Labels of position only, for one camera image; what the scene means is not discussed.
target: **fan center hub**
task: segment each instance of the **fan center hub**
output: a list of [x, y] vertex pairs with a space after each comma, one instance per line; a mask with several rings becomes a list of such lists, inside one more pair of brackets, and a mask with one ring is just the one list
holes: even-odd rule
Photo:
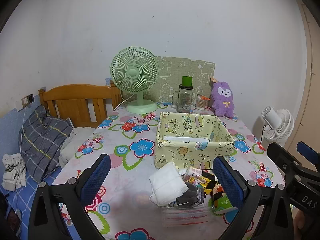
[[131, 78], [134, 78], [138, 75], [138, 71], [135, 69], [135, 68], [131, 68], [128, 70], [128, 75], [131, 77]]

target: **white wall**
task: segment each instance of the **white wall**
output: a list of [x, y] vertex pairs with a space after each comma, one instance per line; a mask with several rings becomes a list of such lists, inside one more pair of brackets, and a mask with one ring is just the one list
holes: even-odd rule
[[216, 62], [250, 129], [267, 105], [298, 112], [306, 42], [296, 0], [23, 0], [0, 34], [0, 112], [42, 86], [105, 84], [114, 55], [133, 45]]

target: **stuffed animal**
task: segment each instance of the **stuffed animal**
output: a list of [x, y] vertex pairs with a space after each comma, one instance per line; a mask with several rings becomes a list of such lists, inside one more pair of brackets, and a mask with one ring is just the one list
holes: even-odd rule
[[232, 102], [233, 95], [227, 82], [214, 83], [211, 90], [213, 99], [212, 108], [216, 116], [233, 117], [235, 106]]

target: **black cable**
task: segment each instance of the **black cable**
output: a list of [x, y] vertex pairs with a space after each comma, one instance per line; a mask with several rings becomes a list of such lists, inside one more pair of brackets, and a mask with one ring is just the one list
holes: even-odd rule
[[263, 132], [264, 132], [264, 130], [263, 130], [263, 129], [264, 129], [265, 127], [267, 127], [267, 126], [266, 126], [266, 125], [264, 125], [264, 126], [263, 126], [263, 128], [262, 128], [262, 133], [261, 133], [260, 144], [262, 143], [262, 135], [263, 135]]

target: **wooden bed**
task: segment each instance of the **wooden bed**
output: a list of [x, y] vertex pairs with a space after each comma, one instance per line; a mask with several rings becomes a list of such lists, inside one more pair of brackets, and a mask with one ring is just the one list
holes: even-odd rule
[[[105, 99], [112, 100], [113, 109], [122, 102], [119, 88], [111, 81], [109, 86], [75, 84], [55, 87], [47, 92], [39, 90], [40, 102], [52, 116], [67, 119], [70, 117], [74, 127], [97, 128], [107, 115]], [[96, 122], [89, 114], [88, 99], [92, 99]]]

